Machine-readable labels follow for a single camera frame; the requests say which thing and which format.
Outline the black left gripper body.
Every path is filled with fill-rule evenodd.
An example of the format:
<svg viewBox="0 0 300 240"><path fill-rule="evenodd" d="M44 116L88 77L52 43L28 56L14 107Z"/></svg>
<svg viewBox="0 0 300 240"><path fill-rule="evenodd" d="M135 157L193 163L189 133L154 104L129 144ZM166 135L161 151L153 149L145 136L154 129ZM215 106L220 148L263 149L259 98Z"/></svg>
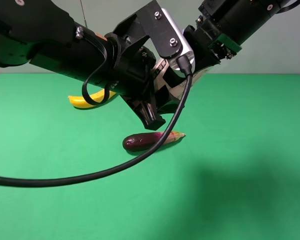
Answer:
<svg viewBox="0 0 300 240"><path fill-rule="evenodd" d="M183 50L177 31L155 0L121 21L106 38L115 50L112 73L118 78L118 85L114 91L129 97L143 92L156 63L150 50L146 58L142 56L140 49L147 40L152 41L159 56L166 60L175 59Z"/></svg>

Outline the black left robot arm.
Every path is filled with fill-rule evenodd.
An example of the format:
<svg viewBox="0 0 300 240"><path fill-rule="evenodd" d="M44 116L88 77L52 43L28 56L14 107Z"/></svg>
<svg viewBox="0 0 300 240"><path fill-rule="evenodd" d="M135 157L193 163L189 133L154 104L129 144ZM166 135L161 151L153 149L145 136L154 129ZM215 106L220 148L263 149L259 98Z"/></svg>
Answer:
<svg viewBox="0 0 300 240"><path fill-rule="evenodd" d="M174 59L176 38L167 17L153 0L120 22L105 36L77 23L50 0L0 0L0 67L32 64L115 92L148 130L174 113L179 99L168 88L155 86L154 54L145 47L151 40L161 58Z"/></svg>

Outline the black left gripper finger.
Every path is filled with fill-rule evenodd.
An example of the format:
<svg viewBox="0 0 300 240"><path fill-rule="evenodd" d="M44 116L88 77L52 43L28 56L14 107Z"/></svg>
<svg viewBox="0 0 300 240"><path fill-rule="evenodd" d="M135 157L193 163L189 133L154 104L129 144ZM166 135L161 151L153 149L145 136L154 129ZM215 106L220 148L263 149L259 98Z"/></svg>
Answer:
<svg viewBox="0 0 300 240"><path fill-rule="evenodd" d="M158 114L155 95L128 97L121 95L122 99L141 120L146 130L158 130L166 121Z"/></svg>

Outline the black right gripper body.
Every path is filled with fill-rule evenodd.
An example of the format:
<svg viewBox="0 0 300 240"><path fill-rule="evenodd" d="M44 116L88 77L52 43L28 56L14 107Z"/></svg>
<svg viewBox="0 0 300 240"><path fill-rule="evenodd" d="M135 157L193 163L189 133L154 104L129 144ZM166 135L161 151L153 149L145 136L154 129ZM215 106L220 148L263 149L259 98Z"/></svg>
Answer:
<svg viewBox="0 0 300 240"><path fill-rule="evenodd" d="M198 17L196 27L188 25L183 36L191 46L195 58L195 72L219 65L223 59L232 59L242 47L224 34L213 20Z"/></svg>

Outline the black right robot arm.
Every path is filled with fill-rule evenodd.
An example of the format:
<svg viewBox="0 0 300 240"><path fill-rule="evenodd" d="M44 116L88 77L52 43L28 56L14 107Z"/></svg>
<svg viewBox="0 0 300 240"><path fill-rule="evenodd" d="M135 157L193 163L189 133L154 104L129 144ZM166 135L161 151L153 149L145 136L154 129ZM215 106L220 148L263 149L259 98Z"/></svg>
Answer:
<svg viewBox="0 0 300 240"><path fill-rule="evenodd" d="M197 71L300 74L300 0L205 0L184 34Z"/></svg>

